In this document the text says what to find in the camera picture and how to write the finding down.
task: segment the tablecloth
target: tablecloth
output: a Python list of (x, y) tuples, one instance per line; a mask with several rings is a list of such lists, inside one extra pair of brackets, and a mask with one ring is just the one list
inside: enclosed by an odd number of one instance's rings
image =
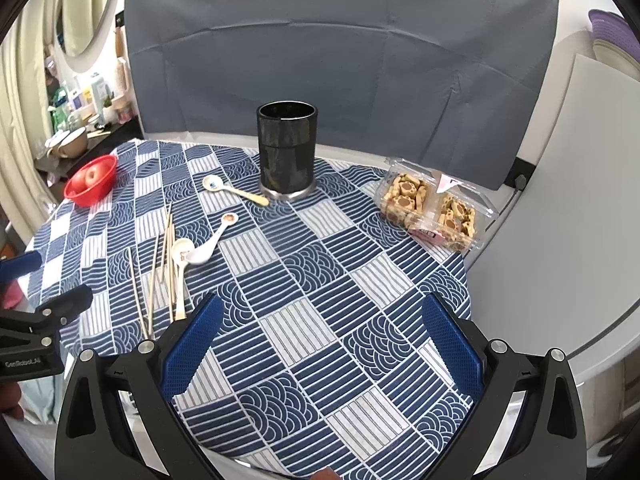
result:
[[(79, 283), (91, 309), (61, 330), (72, 354), (130, 351), (142, 338), (126, 248), (146, 303), (156, 235), (173, 203), (176, 237), (198, 246), (224, 212), (238, 214), (212, 259), (188, 267), (187, 310), (214, 290), (223, 326), (188, 390), (175, 397), (196, 439), (231, 458), (307, 478), (330, 466), (345, 480), (418, 478), (472, 401), (422, 326), (437, 290), (470, 316), (462, 257), (425, 248), (372, 200), (384, 171), (317, 158), (317, 190), (267, 208), (202, 178), (258, 192), (257, 150), (135, 140), (119, 146), (111, 193), (92, 208), (64, 201), (29, 249), (40, 270), (20, 279), (32, 305)], [(156, 283), (154, 329), (168, 325)]]

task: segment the gray cloth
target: gray cloth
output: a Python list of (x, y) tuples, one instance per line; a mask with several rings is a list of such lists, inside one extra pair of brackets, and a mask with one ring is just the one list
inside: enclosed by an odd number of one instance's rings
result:
[(540, 92), (558, 0), (126, 0), (146, 132), (255, 135), (319, 109), (318, 142), (497, 189)]

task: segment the white ceramic spoon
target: white ceramic spoon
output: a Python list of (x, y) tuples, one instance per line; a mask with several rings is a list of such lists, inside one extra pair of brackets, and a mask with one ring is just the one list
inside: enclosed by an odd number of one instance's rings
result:
[(227, 227), (235, 224), (237, 221), (238, 215), (236, 213), (223, 214), (222, 218), (220, 219), (220, 227), (215, 232), (215, 234), (197, 249), (186, 253), (184, 255), (184, 259), (187, 260), (191, 265), (202, 265), (208, 262), (213, 254), (213, 251), (216, 250), (216, 245), (218, 244), (222, 233), (225, 232), (225, 229)]
[(207, 175), (202, 179), (202, 187), (208, 191), (228, 191), (231, 193), (235, 193), (242, 198), (247, 200), (252, 200), (261, 206), (267, 207), (269, 205), (269, 199), (264, 196), (256, 195), (253, 193), (247, 193), (246, 191), (242, 191), (241, 189), (236, 189), (235, 187), (227, 186), (224, 181), (217, 175)]
[(184, 253), (193, 251), (195, 246), (188, 238), (178, 238), (171, 247), (171, 258), (174, 264), (178, 266), (178, 279), (175, 289), (175, 320), (185, 319), (187, 317), (184, 311), (184, 268), (189, 265), (184, 258)]

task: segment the blue gripper pad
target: blue gripper pad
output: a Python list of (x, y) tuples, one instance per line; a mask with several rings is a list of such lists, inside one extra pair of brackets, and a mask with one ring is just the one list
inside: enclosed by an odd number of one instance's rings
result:
[(0, 283), (11, 282), (38, 270), (41, 266), (42, 257), (37, 251), (29, 251), (10, 260), (3, 260), (0, 262)]
[(211, 296), (206, 304), (189, 319), (189, 326), (164, 359), (160, 391), (169, 402), (183, 394), (198, 370), (211, 341), (222, 325), (225, 305), (217, 296)]
[(422, 301), (422, 322), (458, 389), (477, 402), (482, 396), (482, 363), (434, 294)]

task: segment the apple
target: apple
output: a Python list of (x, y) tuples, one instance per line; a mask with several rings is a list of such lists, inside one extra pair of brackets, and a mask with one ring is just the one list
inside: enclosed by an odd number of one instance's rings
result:
[(86, 189), (86, 170), (78, 171), (71, 177), (71, 191), (75, 194), (82, 193)]
[(84, 182), (87, 187), (94, 186), (99, 180), (109, 173), (109, 166), (105, 162), (99, 162), (86, 170)]

